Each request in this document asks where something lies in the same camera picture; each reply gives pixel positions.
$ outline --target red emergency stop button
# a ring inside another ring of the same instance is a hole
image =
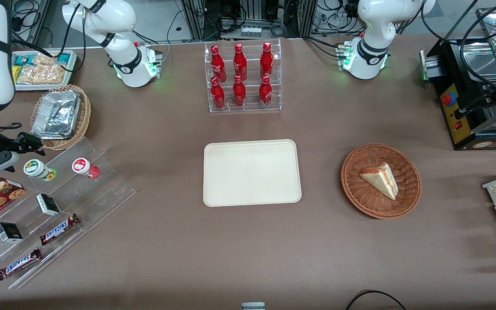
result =
[[[445,94],[441,97],[442,104],[449,105],[451,104],[452,101],[453,101],[453,96],[451,96],[451,94]]]

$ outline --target red bottle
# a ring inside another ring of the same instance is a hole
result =
[[[260,75],[263,78],[265,75],[271,76],[273,73],[273,54],[271,53],[271,43],[263,44],[263,53],[260,58]]]
[[[223,57],[219,55],[219,47],[217,45],[212,45],[210,48],[212,51],[212,71],[214,76],[219,78],[219,82],[225,83],[227,80],[227,74],[225,73],[225,62]]]
[[[225,93],[223,92],[223,88],[219,85],[219,80],[217,77],[212,77],[210,81],[212,82],[210,92],[212,93],[215,108],[218,110],[223,110],[225,108]]]
[[[261,79],[260,85],[260,107],[261,108],[269,108],[271,105],[271,92],[273,88],[269,84],[269,76],[266,75]]]
[[[240,75],[240,78],[245,81],[248,79],[248,65],[246,65],[246,56],[242,51],[242,44],[235,44],[235,58],[232,60],[235,66],[235,74]]]
[[[242,77],[238,74],[235,76],[235,84],[232,87],[232,92],[235,94],[236,106],[242,108],[246,104],[246,86],[244,86]]]

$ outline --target clear acrylic stand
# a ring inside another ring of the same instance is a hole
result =
[[[271,43],[271,53],[273,54],[273,73],[270,76],[270,85],[273,87],[273,92],[271,93],[271,105],[269,108],[260,107],[260,57],[263,51],[264,43]],[[233,85],[235,70],[233,67],[233,58],[235,57],[234,43],[229,41],[221,41],[215,43],[205,44],[205,70],[206,70],[206,86],[208,88],[208,102],[210,112],[244,112],[244,111],[259,111],[265,112],[268,110],[281,110],[282,108],[282,70],[281,70],[281,41],[280,39],[273,40],[250,40],[242,41],[242,49],[244,55],[246,55],[246,61],[248,62],[248,79],[244,81],[244,86],[246,86],[246,104],[244,107],[240,108],[234,103]],[[212,84],[210,79],[213,77],[212,71],[212,53],[210,52],[210,47],[212,45],[217,45],[219,47],[219,53],[223,60],[225,61],[225,71],[227,74],[227,80],[222,83],[221,86],[225,92],[225,108],[223,110],[218,110],[215,108],[212,100],[212,94],[210,89]]]
[[[22,287],[135,194],[136,191],[127,180],[114,170],[103,155],[104,151],[84,138],[47,163],[48,167],[57,170],[57,177],[54,180],[45,182],[40,179],[25,179],[26,184],[23,185],[29,190],[29,194],[15,206],[8,206],[9,210],[0,212],[0,222],[15,223],[24,238],[14,245],[0,240],[0,269],[28,255],[35,248],[40,249],[43,259],[13,273],[1,281],[2,285],[8,286],[9,289]],[[93,165],[99,167],[99,176],[89,179],[72,171],[71,163],[78,157],[87,158]],[[40,192],[53,196],[61,210],[58,216],[52,217],[41,212],[36,200]],[[39,237],[74,213],[81,222],[54,241],[42,246]]]

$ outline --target round wicker basket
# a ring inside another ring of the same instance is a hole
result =
[[[77,112],[77,121],[74,128],[74,136],[72,136],[72,138],[68,140],[41,140],[43,143],[43,147],[45,147],[46,149],[62,151],[75,145],[78,141],[81,140],[81,138],[85,136],[85,132],[87,132],[87,128],[89,127],[89,118],[91,117],[91,103],[89,102],[89,98],[87,98],[85,92],[81,88],[75,85],[58,87],[50,90],[50,92],[64,92],[65,90],[74,90],[81,95],[81,103],[79,112]],[[32,117],[30,118],[30,126],[34,124],[34,120],[37,116],[37,110],[40,106],[42,98],[43,96],[37,101]]]
[[[361,176],[368,167],[388,163],[399,192],[391,200]],[[411,159],[398,149],[383,144],[367,144],[347,155],[341,170],[342,187],[350,201],[362,212],[375,218],[392,219],[407,215],[419,202],[422,184]]]

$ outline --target brown tablecloth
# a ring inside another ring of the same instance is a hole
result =
[[[214,310],[264,301],[269,310],[326,310],[378,289],[408,309],[496,308],[496,214],[481,188],[496,179],[496,151],[453,151],[439,101],[420,79],[418,53],[434,43],[396,38],[386,68],[360,81],[305,41],[282,40],[283,110],[249,115],[208,112],[203,43],[174,45],[163,77],[138,89],[116,78],[104,50],[88,50],[74,79],[93,105],[87,136],[139,192],[20,290],[0,283],[0,306]],[[0,124],[29,129],[39,96],[17,94]],[[204,147],[264,139],[296,142],[301,201],[206,207]],[[408,216],[374,220],[343,194],[342,161],[365,143],[414,161],[423,192]],[[356,305],[393,303],[366,296]]]

